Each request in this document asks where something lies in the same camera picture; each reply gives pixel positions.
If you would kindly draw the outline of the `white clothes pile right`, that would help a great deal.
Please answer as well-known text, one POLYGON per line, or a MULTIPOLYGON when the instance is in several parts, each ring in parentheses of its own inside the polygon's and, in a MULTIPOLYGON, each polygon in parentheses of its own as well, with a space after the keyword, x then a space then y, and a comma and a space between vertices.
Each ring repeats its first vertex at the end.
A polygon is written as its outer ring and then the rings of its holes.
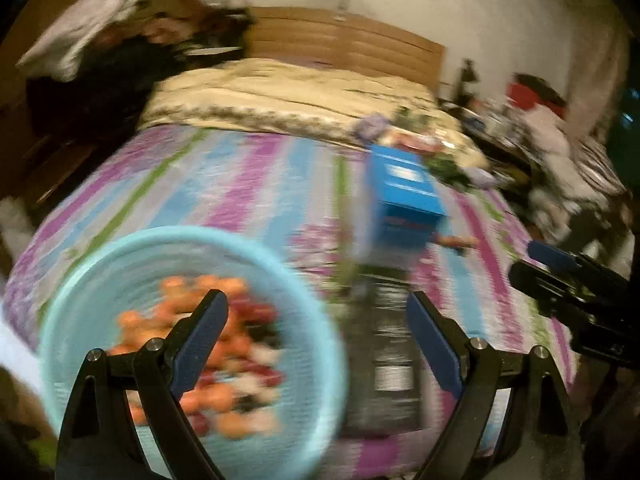
POLYGON ((609 214, 623 218, 623 182, 602 143, 567 134, 566 102, 559 93, 541 78, 516 73, 506 97, 522 132, 518 147, 533 166, 527 214, 544 239, 567 237, 580 214, 597 226, 608 226, 609 214))

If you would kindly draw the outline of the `black cardboard box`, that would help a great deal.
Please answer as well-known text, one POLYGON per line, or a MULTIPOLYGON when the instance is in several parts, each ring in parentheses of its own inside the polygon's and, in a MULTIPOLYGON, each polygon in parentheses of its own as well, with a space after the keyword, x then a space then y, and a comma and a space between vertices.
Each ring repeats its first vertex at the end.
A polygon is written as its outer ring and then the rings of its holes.
POLYGON ((341 320, 349 369, 342 435, 375 439, 422 427, 422 358, 407 322, 407 274, 360 266, 341 320))

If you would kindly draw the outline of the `blue cardboard box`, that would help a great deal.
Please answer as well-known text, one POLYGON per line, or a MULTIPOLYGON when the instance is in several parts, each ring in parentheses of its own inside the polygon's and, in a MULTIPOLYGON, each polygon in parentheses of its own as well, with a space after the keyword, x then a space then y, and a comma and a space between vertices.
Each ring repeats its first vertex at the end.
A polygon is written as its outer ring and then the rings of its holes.
POLYGON ((417 154, 375 145, 366 160, 363 259, 407 270, 446 218, 435 180, 417 154))

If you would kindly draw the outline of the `light blue plastic basket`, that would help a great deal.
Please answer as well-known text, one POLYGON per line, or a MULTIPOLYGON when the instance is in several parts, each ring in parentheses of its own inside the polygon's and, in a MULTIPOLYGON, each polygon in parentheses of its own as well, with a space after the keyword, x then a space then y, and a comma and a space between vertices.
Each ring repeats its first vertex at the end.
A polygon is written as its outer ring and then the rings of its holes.
POLYGON ((168 276, 242 278, 250 294, 276 307, 284 374, 272 434, 201 442, 228 479, 308 479, 342 421, 347 390, 343 344, 317 294, 272 250, 238 234, 201 226, 163 226, 108 243, 64 280, 41 329, 42 403, 62 425, 86 353, 114 346, 117 315, 148 313, 168 276))

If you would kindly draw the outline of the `small purple packet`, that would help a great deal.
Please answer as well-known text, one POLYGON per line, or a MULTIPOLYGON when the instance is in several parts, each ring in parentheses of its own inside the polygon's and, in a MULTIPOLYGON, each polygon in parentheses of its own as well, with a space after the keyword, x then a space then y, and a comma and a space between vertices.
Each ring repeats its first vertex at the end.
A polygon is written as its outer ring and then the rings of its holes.
POLYGON ((362 144, 374 143, 390 126, 390 121, 382 114, 374 113, 360 118, 352 132, 362 144))

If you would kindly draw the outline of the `striped floral bed sheet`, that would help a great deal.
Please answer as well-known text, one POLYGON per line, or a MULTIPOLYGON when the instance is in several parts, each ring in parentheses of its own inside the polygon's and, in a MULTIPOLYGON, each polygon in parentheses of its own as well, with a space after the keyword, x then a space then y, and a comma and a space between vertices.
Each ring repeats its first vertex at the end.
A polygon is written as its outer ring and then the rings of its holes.
MULTIPOLYGON (((10 275, 4 315, 37 348, 51 300, 73 270, 107 243, 158 226, 211 226, 258 240, 329 295, 362 222, 363 185, 360 151, 283 134, 145 130, 43 221, 10 275)), ((578 357, 568 330, 506 277, 529 242, 520 220, 496 191, 438 192, 444 232, 478 245, 465 255, 427 249, 413 283, 471 336, 510 351, 547 347, 573 387, 578 357)))

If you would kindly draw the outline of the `cream quilted blanket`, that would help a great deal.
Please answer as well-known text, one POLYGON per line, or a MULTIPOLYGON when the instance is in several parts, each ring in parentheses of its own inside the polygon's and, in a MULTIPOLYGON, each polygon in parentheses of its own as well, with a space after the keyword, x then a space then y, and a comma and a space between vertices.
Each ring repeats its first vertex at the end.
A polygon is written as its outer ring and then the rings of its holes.
POLYGON ((412 128, 443 140, 459 166, 487 168, 487 158, 463 134, 460 122, 440 110, 422 84, 271 58, 187 70, 159 82, 138 126, 267 131, 358 146, 355 129, 361 119, 380 115, 394 120, 401 110, 412 128))

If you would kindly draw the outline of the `wooden headboard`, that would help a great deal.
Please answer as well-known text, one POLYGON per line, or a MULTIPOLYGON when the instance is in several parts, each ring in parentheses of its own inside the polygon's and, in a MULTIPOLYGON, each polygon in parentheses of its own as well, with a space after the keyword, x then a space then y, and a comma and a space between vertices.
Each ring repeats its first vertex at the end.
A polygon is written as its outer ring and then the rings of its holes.
POLYGON ((298 6, 254 6, 247 54, 350 70, 370 77, 397 76, 436 93, 446 48, 364 16, 298 6))

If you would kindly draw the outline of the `pile of clothes left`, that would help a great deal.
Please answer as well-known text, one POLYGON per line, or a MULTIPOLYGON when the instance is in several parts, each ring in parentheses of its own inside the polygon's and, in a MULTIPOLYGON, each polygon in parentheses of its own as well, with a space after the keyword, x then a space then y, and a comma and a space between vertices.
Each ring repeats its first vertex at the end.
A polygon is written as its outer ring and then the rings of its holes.
POLYGON ((27 78, 70 82, 90 54, 140 40, 178 55, 216 55, 244 48, 254 18, 245 1, 77 0, 16 62, 27 78))

